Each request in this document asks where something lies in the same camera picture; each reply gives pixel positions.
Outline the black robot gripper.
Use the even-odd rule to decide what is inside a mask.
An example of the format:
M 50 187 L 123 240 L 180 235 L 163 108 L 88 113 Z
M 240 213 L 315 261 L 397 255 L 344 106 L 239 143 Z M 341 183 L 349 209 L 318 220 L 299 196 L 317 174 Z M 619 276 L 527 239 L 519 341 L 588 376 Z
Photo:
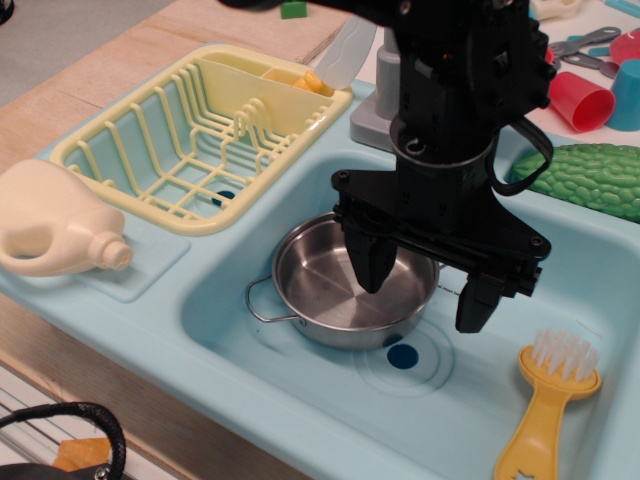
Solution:
M 468 273 L 458 300 L 456 330 L 479 333 L 501 295 L 531 295 L 551 245 L 499 202 L 526 190 L 549 167 L 550 140 L 521 118 L 511 128 L 543 155 L 525 179 L 503 183 L 494 163 L 501 131 L 455 136 L 434 147 L 401 122 L 392 125 L 392 171 L 339 170 L 334 208 L 359 285 L 377 293 L 402 247 Z

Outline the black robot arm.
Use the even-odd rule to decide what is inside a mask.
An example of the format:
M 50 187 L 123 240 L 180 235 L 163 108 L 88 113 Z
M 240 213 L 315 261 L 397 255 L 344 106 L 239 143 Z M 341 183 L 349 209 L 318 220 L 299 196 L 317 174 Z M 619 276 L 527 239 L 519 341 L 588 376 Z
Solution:
M 554 67 L 525 1 L 339 1 L 389 28 L 399 48 L 399 109 L 391 171 L 340 170 L 331 179 L 356 278 L 378 291 L 399 248 L 467 273 L 456 327 L 480 331 L 500 300 L 531 294 L 550 242 L 502 206 L 533 178 L 500 181 L 500 132 L 511 127 L 550 160 L 528 114 L 546 107 Z

